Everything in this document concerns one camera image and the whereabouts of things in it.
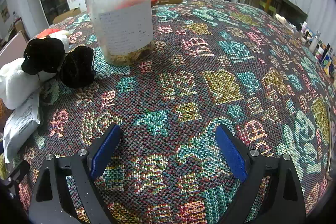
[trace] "silver bolt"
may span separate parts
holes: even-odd
[[[259,155],[259,152],[255,149],[253,149],[253,150],[250,151],[250,154],[254,157],[257,157]]]
[[[81,150],[79,150],[79,151],[78,151],[78,154],[79,154],[80,156],[84,156],[84,155],[86,154],[86,149],[81,149]]]
[[[53,154],[48,154],[48,155],[46,155],[45,159],[46,160],[51,160],[53,157],[54,157]]]
[[[291,159],[291,156],[288,155],[288,154],[283,154],[282,156],[285,160],[290,160]]]

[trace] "transparent plastic container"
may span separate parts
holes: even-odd
[[[107,63],[131,65],[154,49],[151,0],[85,0]]]

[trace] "white plastic package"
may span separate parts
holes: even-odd
[[[6,121],[3,132],[5,163],[8,164],[16,156],[24,142],[40,125],[39,100],[40,92],[37,90]]]

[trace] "blue gripper pad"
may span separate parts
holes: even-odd
[[[91,161],[91,179],[95,180],[97,177],[103,175],[107,164],[109,163],[111,156],[114,153],[119,141],[120,141],[120,127],[115,124],[113,128],[110,129],[110,132],[105,132],[108,134],[101,146],[98,148],[97,153],[92,158]]]
[[[225,127],[222,126],[216,128],[215,137],[220,150],[222,151],[226,162],[228,163],[233,175],[239,178],[241,182],[244,182],[247,178],[247,173],[245,169],[245,161],[242,155],[238,152],[238,149],[234,143],[230,140],[228,134],[235,138],[232,133]]]

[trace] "patterned tablecloth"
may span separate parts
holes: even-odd
[[[247,5],[188,0],[153,7],[152,19],[154,53],[125,67],[105,63],[88,14],[54,26],[72,34],[71,49],[94,49],[96,79],[78,90],[46,83],[43,125],[15,159],[31,165],[21,185],[25,208],[46,154],[73,155],[116,122],[121,142],[95,183],[118,223],[216,223],[240,185],[214,139],[224,123],[250,149],[291,155],[309,212],[327,186],[326,106],[336,112],[315,57]],[[68,185],[85,219],[71,178]]]

